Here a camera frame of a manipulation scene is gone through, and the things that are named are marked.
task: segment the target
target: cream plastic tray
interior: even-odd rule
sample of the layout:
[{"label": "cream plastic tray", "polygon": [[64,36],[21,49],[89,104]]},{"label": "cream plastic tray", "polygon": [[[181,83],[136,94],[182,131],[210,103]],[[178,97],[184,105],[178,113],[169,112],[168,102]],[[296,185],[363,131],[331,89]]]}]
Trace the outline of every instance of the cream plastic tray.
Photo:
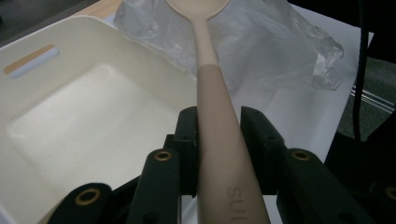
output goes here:
[{"label": "cream plastic tray", "polygon": [[0,209],[17,223],[80,185],[140,175],[196,105],[192,77],[91,17],[3,47],[0,66]]}]

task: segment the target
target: black cable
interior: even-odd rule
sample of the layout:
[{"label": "black cable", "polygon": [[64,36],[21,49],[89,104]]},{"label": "black cable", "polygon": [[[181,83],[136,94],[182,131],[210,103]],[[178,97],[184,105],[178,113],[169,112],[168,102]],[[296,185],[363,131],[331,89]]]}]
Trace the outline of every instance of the black cable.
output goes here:
[{"label": "black cable", "polygon": [[356,78],[355,99],[353,102],[353,133],[356,140],[361,140],[361,94],[363,92],[364,76],[367,63],[367,51],[369,42],[369,28],[367,20],[367,1],[359,0],[359,13],[361,23],[361,46],[359,52],[358,76]]}]

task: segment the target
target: spoon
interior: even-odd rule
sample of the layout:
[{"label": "spoon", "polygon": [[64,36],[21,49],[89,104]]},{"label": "spoon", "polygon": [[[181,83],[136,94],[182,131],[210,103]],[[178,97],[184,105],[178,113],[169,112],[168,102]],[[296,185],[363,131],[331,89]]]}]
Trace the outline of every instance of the spoon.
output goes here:
[{"label": "spoon", "polygon": [[191,23],[197,54],[200,223],[270,223],[207,21],[230,0],[166,0]]}]

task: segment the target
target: plastic bag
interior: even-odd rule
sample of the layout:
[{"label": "plastic bag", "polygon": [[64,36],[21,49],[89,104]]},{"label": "plastic bag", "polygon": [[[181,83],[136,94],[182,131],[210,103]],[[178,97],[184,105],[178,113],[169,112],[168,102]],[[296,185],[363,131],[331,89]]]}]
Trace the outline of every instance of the plastic bag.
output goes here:
[{"label": "plastic bag", "polygon": [[[190,24],[164,0],[123,0],[114,19],[128,37],[196,74]],[[335,90],[332,69],[343,49],[286,0],[231,0],[209,21],[231,95],[247,83],[260,88]]]}]

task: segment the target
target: tray handle slot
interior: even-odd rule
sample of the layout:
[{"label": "tray handle slot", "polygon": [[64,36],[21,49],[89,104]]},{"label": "tray handle slot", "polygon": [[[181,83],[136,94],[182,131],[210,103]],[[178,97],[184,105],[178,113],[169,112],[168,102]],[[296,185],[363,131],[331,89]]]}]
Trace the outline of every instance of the tray handle slot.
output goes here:
[{"label": "tray handle slot", "polygon": [[58,55],[59,49],[55,45],[49,44],[7,65],[3,71],[11,78],[18,78]]}]

